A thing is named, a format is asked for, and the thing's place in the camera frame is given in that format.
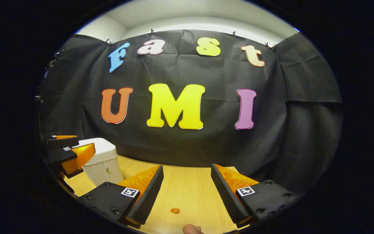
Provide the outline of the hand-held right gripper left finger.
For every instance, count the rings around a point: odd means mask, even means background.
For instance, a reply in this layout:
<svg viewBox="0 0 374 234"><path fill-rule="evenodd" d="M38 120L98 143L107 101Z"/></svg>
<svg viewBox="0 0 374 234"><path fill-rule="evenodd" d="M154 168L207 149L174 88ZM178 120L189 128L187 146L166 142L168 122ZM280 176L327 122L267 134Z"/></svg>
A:
<svg viewBox="0 0 374 234"><path fill-rule="evenodd" d="M77 200L114 223L139 229L151 213L163 179L163 166L157 165L118 184L104 182Z"/></svg>

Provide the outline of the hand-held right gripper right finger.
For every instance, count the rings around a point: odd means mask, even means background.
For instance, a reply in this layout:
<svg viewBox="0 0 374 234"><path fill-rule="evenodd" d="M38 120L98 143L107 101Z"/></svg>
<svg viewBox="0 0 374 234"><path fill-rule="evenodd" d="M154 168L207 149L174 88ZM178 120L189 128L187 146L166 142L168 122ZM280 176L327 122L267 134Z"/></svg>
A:
<svg viewBox="0 0 374 234"><path fill-rule="evenodd" d="M211 167L211 178L238 228L269 220L298 198L296 193L273 180L258 182L215 163Z"/></svg>

